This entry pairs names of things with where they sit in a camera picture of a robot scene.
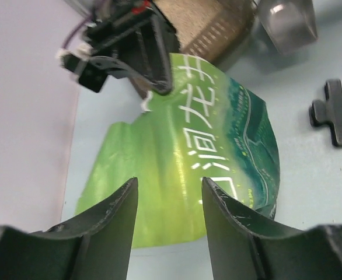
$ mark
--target metal container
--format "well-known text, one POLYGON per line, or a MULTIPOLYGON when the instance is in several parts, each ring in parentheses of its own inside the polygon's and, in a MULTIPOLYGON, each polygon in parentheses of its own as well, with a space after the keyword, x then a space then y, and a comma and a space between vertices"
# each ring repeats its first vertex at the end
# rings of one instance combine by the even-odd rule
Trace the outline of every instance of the metal container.
POLYGON ((312 0, 261 0, 257 14, 281 54, 290 54, 317 40, 312 0))

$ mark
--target brown container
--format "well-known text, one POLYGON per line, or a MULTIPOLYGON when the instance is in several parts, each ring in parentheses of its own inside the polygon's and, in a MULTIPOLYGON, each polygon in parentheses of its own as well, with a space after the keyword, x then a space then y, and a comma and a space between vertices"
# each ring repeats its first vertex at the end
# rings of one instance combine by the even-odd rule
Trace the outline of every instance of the brown container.
MULTIPOLYGON (((175 25, 182 53, 218 62, 236 49, 254 22, 252 0, 155 0, 175 25)), ((131 79, 142 98, 150 89, 140 78, 131 79)))

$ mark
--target black clip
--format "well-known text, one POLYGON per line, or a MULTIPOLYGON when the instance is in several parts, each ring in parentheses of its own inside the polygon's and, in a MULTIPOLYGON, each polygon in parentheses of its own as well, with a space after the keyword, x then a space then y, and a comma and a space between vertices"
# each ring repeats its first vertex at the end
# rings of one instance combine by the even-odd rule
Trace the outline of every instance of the black clip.
POLYGON ((342 147, 342 84, 339 79, 329 79, 324 87, 326 101, 314 100, 309 109, 313 127, 329 125, 332 143, 342 147))

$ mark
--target green package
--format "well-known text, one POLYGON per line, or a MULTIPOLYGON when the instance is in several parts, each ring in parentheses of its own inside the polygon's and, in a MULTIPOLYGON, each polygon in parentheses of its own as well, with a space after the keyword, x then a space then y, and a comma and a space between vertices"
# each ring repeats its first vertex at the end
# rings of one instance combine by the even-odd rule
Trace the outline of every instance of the green package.
POLYGON ((76 214, 138 177, 133 248, 189 242, 206 234, 201 179, 273 216, 280 164, 265 102, 209 62, 172 54, 173 92, 148 93, 132 124, 113 124, 76 214))

